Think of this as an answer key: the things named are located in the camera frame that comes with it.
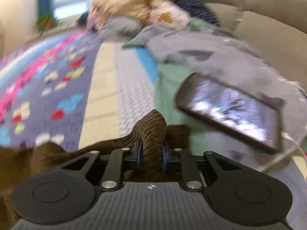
silver rivet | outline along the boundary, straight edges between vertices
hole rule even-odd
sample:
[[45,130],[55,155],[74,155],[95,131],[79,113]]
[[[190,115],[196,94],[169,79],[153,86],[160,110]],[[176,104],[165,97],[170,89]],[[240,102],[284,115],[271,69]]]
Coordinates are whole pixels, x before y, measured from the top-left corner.
[[115,181],[105,181],[102,186],[106,189],[113,189],[117,186],[117,183]]
[[190,189],[199,189],[201,187],[201,183],[198,181],[190,181],[187,183],[187,187]]

wall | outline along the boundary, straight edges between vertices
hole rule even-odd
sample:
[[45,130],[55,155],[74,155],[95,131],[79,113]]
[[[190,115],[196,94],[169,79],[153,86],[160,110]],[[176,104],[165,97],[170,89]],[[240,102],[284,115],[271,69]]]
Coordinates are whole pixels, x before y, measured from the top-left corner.
[[37,0],[0,0],[4,54],[22,47],[34,34]]

white cable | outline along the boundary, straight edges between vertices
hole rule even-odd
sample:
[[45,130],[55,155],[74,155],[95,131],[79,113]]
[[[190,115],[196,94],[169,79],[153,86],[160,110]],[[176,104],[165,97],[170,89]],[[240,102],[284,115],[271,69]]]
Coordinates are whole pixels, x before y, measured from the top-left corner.
[[287,81],[287,83],[295,86],[295,88],[297,88],[301,93],[303,93],[303,95],[305,96],[305,99],[307,98],[307,93],[306,93],[305,89],[301,87],[299,82],[297,82],[297,81]]
[[281,138],[284,139],[284,140],[292,142],[295,145],[294,148],[289,148],[285,152],[276,154],[274,159],[271,162],[269,162],[265,167],[262,167],[261,170],[258,170],[258,171],[265,172],[266,170],[270,169],[275,164],[279,163],[280,161],[285,159],[287,156],[290,156],[293,152],[295,152],[297,150],[299,150],[300,154],[304,158],[305,163],[307,165],[307,157],[305,156],[305,153],[304,153],[303,149],[300,147],[300,145],[297,142],[295,142],[294,139],[286,132],[281,133]]

brown cloth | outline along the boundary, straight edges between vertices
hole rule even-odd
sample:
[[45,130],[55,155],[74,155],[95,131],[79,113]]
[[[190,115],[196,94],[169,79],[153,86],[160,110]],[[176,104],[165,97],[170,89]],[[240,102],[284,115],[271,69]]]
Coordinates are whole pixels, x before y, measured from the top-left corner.
[[125,137],[95,143],[76,152],[67,153],[60,146],[46,143],[37,148],[16,149],[0,147],[0,230],[12,227],[19,217],[10,196],[13,188],[26,178],[37,175],[61,163],[92,150],[101,155],[113,150],[132,148],[137,139],[143,141],[142,168],[125,173],[125,181],[170,182],[181,179],[177,172],[162,169],[161,147],[166,140],[170,148],[188,148],[189,130],[184,125],[167,126],[164,117],[152,110],[139,120]]

smartphone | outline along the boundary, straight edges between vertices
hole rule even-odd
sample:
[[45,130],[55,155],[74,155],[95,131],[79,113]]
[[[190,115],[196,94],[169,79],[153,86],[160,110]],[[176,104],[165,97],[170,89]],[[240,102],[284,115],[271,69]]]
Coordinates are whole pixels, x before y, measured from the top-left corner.
[[240,141],[281,151],[280,112],[235,87],[193,73],[179,88],[175,103],[179,110]]

